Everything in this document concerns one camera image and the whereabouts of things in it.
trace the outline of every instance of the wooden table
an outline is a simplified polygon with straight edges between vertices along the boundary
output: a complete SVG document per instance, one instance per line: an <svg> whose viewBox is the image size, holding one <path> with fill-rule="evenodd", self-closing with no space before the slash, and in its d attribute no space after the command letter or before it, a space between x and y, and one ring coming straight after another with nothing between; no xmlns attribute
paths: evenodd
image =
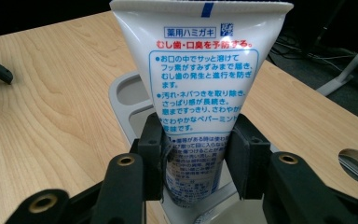
<svg viewBox="0 0 358 224"><path fill-rule="evenodd" d="M136 69L111 12L0 36L0 223L30 195L74 196L101 181L127 152L108 99L116 77ZM242 112L280 150L303 157L326 185L358 197L338 164L358 149L358 118L265 62ZM149 206L148 223L163 223Z"/></svg>

